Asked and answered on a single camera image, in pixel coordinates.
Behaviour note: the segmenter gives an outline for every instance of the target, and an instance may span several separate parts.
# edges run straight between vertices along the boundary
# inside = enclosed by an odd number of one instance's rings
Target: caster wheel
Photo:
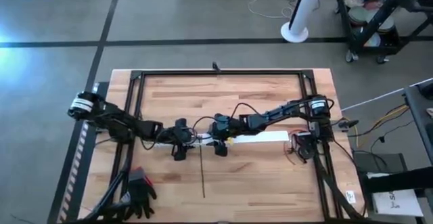
[[[353,62],[353,61],[357,61],[358,59],[359,59],[359,57],[358,57],[357,54],[351,52],[350,50],[348,50],[348,51],[346,52],[346,62],[351,63],[351,62]]]
[[[376,58],[376,63],[378,64],[385,64],[389,61],[390,59],[386,55],[380,55]]]

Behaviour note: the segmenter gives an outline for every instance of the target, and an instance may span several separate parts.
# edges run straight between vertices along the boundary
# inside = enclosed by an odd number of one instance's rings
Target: white pole
[[[300,43],[308,38],[309,31],[306,24],[317,2],[318,0],[299,0],[298,9],[292,16],[292,26],[290,27],[290,22],[287,22],[281,27],[281,35],[285,40]]]

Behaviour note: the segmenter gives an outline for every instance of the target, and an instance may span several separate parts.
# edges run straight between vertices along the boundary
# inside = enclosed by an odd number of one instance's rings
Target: black cart
[[[337,0],[338,7],[336,13],[340,13],[342,17],[342,25],[345,35],[347,36],[348,51],[346,53],[346,61],[353,62],[359,59],[360,53],[376,54],[376,62],[384,64],[389,61],[390,55],[397,54],[405,45],[415,38],[429,24],[433,23],[433,0],[385,0],[383,6],[379,8],[373,19],[362,28],[359,33],[354,33],[354,26],[351,24],[348,12],[350,10],[344,4],[344,0]],[[416,28],[408,37],[400,37],[397,29],[394,26],[392,30],[379,33],[379,46],[364,46],[366,42],[373,36],[384,21],[398,7],[405,8],[408,12],[423,12],[427,19],[418,28]]]

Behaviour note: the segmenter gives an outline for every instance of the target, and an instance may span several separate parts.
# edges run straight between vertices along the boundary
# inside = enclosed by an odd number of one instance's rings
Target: yellow cable
[[[400,112],[400,111],[402,111],[402,110],[405,110],[405,109],[407,109],[407,108],[408,108],[408,106],[406,106],[406,105],[401,106],[401,107],[396,108],[395,110],[391,111],[391,113],[388,113],[387,115],[385,115],[385,116],[383,116],[383,117],[377,119],[377,120],[373,123],[373,128],[376,127],[376,125],[378,125],[379,123],[381,123],[383,120],[385,120],[385,119],[389,118],[390,116],[392,116],[392,115],[394,115],[394,114],[396,114],[396,113],[398,113],[398,112]],[[363,145],[365,145],[365,142],[367,142],[367,140],[365,140],[363,143],[361,143],[361,144],[358,146],[358,148],[360,148],[360,147],[362,147]]]
[[[355,145],[357,146],[357,149],[358,149],[358,140],[359,140],[359,136],[358,136],[358,127],[355,125],[354,126],[354,128],[355,128],[355,135],[356,135],[356,139],[355,139]]]

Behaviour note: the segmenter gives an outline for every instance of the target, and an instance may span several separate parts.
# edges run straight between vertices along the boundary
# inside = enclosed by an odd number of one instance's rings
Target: white label
[[[81,108],[81,109],[86,110],[88,112],[92,111],[92,108],[90,106],[86,106],[86,105],[83,105],[83,104],[80,104],[80,103],[76,103],[76,102],[73,102],[72,105],[71,105],[71,107]]]
[[[387,173],[367,174],[369,178],[388,175]],[[424,215],[413,189],[373,193],[373,203],[376,212],[382,215],[406,215],[413,217],[422,217]]]
[[[319,103],[314,103],[314,104],[311,104],[311,109],[314,109],[314,108],[318,108],[318,107],[324,107],[325,106],[325,103],[323,103],[323,102],[319,102]]]
[[[93,106],[93,103],[90,102],[90,101],[88,101],[88,100],[86,100],[86,99],[75,98],[74,101],[73,101],[73,103],[75,103],[75,102],[76,103],[81,103],[81,104],[84,104],[84,105],[88,105],[90,107]]]
[[[355,198],[355,193],[351,190],[346,191],[346,199],[349,204],[355,204],[357,202],[357,199]]]

